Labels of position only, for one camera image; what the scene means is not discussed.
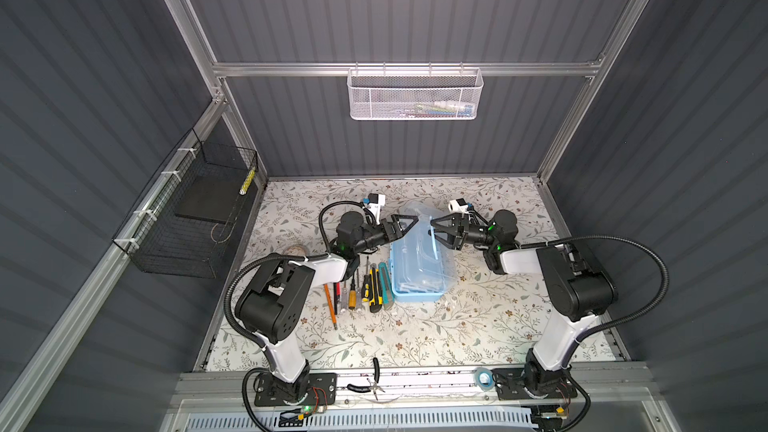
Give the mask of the yellow black utility knife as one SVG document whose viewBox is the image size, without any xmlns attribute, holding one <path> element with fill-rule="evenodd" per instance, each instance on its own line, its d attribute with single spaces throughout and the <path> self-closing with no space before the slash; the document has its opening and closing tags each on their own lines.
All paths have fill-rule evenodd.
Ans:
<svg viewBox="0 0 768 432">
<path fill-rule="evenodd" d="M 363 303 L 372 314 L 380 312 L 383 308 L 379 273 L 378 269 L 373 265 L 367 267 L 366 276 L 363 281 Z"/>
</svg>

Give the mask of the orange hex key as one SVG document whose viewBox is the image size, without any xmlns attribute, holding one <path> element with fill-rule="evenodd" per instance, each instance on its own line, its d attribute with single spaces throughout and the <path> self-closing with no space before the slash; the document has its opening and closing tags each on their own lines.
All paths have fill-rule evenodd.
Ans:
<svg viewBox="0 0 768 432">
<path fill-rule="evenodd" d="M 327 305 L 329 308 L 329 313 L 332 321 L 332 325 L 334 330 L 338 330 L 338 323 L 337 323 L 337 317 L 334 307 L 334 295 L 331 293 L 331 288 L 329 284 L 324 284 L 324 292 L 326 296 Z"/>
</svg>

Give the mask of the light blue plastic tool box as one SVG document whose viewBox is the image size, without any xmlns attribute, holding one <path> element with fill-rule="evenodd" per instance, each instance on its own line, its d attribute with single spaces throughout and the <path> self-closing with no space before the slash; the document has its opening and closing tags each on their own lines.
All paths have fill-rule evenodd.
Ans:
<svg viewBox="0 0 768 432">
<path fill-rule="evenodd" d="M 401 302 L 435 302 L 457 282 L 452 251 L 437 245 L 394 243 L 390 251 L 389 272 L 393 292 Z"/>
</svg>

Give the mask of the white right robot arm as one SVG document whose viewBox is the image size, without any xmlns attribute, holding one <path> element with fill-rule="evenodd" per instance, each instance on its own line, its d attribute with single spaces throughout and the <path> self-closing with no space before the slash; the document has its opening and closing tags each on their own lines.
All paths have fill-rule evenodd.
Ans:
<svg viewBox="0 0 768 432">
<path fill-rule="evenodd" d="M 453 212 L 430 221 L 436 241 L 453 250 L 470 245 L 483 253 L 488 269 L 497 275 L 534 273 L 543 278 L 554 307 L 544 332 L 529 350 L 520 387 L 544 399 L 569 381 L 569 366 L 583 341 L 599 332 L 631 322 L 657 307 L 667 294 L 670 273 L 663 259 L 649 247 L 619 236 L 593 234 L 523 244 L 517 240 L 517 216 L 499 210 L 489 221 L 475 211 Z M 589 241 L 618 242 L 646 254 L 658 267 L 660 286 L 638 310 L 606 323 L 600 315 L 616 303 L 618 289 L 592 250 Z"/>
</svg>

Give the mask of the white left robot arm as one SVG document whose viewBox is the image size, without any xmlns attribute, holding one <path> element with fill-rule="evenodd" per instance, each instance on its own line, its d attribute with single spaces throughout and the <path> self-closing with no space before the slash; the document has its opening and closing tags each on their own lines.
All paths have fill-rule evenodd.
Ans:
<svg viewBox="0 0 768 432">
<path fill-rule="evenodd" d="M 349 211 L 337 224 L 335 239 L 319 226 L 323 254 L 271 253 L 244 265 L 232 279 L 224 298 L 225 319 L 264 352 L 273 383 L 290 401 L 302 399 L 309 388 L 310 366 L 294 329 L 310 291 L 350 278 L 363 253 L 403 238 L 418 222 L 415 215 L 376 220 L 370 212 Z"/>
</svg>

